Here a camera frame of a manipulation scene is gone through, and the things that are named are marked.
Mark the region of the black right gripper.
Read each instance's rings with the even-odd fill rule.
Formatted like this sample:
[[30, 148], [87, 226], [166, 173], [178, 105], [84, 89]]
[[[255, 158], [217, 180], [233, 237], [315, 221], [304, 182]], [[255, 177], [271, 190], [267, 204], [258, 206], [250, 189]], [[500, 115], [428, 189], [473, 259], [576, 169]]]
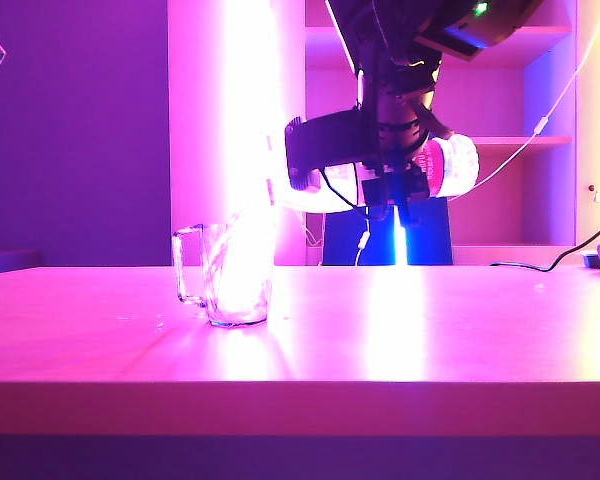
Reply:
[[[361, 109], [370, 117], [371, 154], [363, 156], [368, 171], [382, 171], [397, 156], [398, 167], [418, 153], [433, 136], [449, 140], [453, 130], [433, 113], [432, 103], [441, 67], [440, 54], [417, 54], [406, 64], [394, 63], [387, 54], [362, 54], [356, 73], [362, 82]], [[397, 208], [401, 226], [417, 223], [410, 203], [429, 198], [426, 174], [419, 167], [383, 173], [361, 182], [364, 205], [373, 220], [384, 220]]]

